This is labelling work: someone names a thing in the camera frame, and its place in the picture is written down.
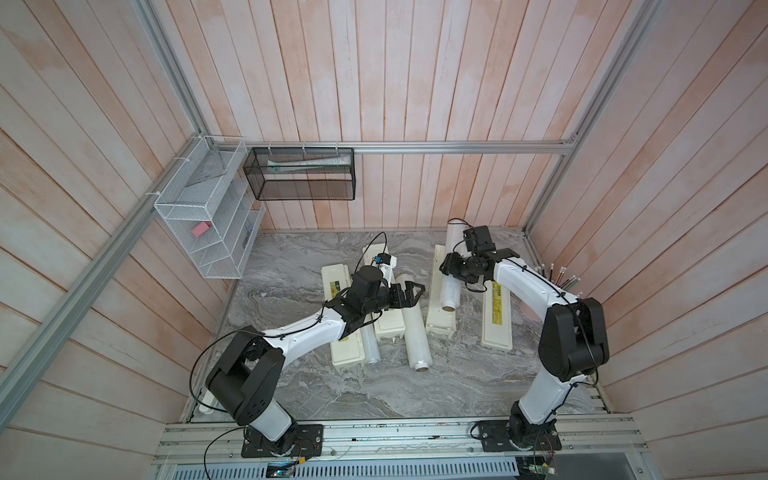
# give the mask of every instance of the long white box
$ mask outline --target long white box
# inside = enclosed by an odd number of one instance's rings
[[[352,284],[352,280],[349,278],[349,268],[342,263],[324,266],[320,272],[323,275],[323,293],[326,301],[332,300],[337,293]],[[366,353],[362,347],[362,337],[359,330],[346,338],[331,342],[331,363],[333,366],[338,368],[350,367],[362,365],[365,361]]]
[[[509,290],[488,280],[482,295],[482,337],[480,345],[512,350],[512,310]]]
[[[440,265],[445,260],[445,246],[435,245],[432,257],[432,278],[429,282],[429,313],[427,314],[427,333],[453,338],[456,333],[456,312],[446,312],[440,304],[440,289],[442,288],[442,272]]]
[[[373,257],[381,252],[389,253],[389,248],[384,248],[384,243],[374,243],[363,251],[363,264],[370,265]],[[376,332],[377,340],[392,339],[394,341],[406,334],[406,321],[402,318],[400,310],[384,310],[381,318],[373,324],[373,330]]]

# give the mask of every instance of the plastic wrap roll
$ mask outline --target plastic wrap roll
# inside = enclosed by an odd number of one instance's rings
[[[366,353],[366,362],[380,362],[382,356],[379,353],[379,343],[376,342],[376,332],[373,331],[373,325],[366,325],[361,328],[360,336],[362,337],[362,349]]]
[[[464,230],[467,226],[463,223],[449,223],[445,233],[445,255],[453,252],[466,257],[467,247],[464,240]],[[453,312],[458,308],[459,296],[462,292],[462,281],[453,276],[443,275],[442,288],[440,289],[440,303],[446,312]]]
[[[406,281],[414,281],[408,274],[398,276],[395,281],[406,288]],[[402,318],[406,322],[406,352],[408,364],[416,372],[426,372],[432,364],[432,354],[429,352],[427,332],[424,330],[424,317],[419,303],[411,308],[402,309]]]

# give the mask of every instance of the pink eraser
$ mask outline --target pink eraser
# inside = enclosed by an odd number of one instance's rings
[[[210,229],[210,222],[200,222],[195,228],[192,229],[192,234],[195,238],[198,238],[203,233],[206,233]]]

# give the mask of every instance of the marble floor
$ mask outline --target marble floor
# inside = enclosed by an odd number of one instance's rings
[[[245,325],[282,326],[316,312],[323,301],[320,269],[345,263],[353,271],[375,233],[263,233],[250,254],[227,320],[217,336]],[[410,273],[427,285],[420,302],[424,318],[429,303],[432,249],[445,232],[388,232],[389,252],[397,256],[396,274]],[[499,247],[510,247],[531,263],[518,230],[492,229]],[[337,371],[330,346],[321,346],[283,370],[276,391],[280,404],[299,420],[387,419],[508,415],[512,403],[531,385],[541,365],[537,346],[541,323],[522,315],[512,297],[514,349],[507,353],[480,345],[482,295],[462,289],[453,339],[428,336],[434,364],[427,372],[409,368],[404,340],[379,343],[382,361]],[[229,339],[222,340],[205,371]],[[561,413],[590,413],[584,389],[574,389]],[[231,421],[228,414],[201,415],[193,422]]]

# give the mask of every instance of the robotic arm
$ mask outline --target robotic arm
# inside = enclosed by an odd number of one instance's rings
[[[318,313],[290,325],[260,332],[239,331],[208,375],[205,385],[238,425],[251,425],[283,455],[296,441],[296,422],[273,398],[285,366],[326,343],[343,339],[365,326],[370,313],[415,306],[424,286],[392,282],[397,258],[380,253],[377,266],[363,266],[352,285],[327,301]],[[257,361],[253,369],[246,362]]]
[[[470,227],[463,234],[468,257],[449,253],[441,271],[467,284],[481,278],[495,280],[544,319],[538,345],[543,368],[512,406],[506,426],[516,448],[531,449],[540,435],[553,429],[554,411],[571,389],[608,361],[602,306],[558,288],[512,250],[497,249],[487,227]],[[251,326],[239,331],[208,375],[206,387],[238,425],[250,425],[261,433],[269,452],[291,452],[300,434],[296,422],[273,398],[283,368],[365,326],[371,313],[409,308],[419,301],[423,285],[406,282],[403,289],[392,282],[396,257],[380,253],[375,263],[355,272],[349,289],[325,302],[318,313],[264,332]],[[253,361],[257,363],[251,369],[246,362]]]
[[[488,227],[464,231],[469,257],[451,252],[440,270],[466,283],[495,280],[544,319],[538,355],[543,368],[531,388],[512,406],[507,430],[521,450],[547,435],[551,417],[568,393],[608,361],[603,307],[595,299],[579,299],[528,268],[514,251],[497,249]]]

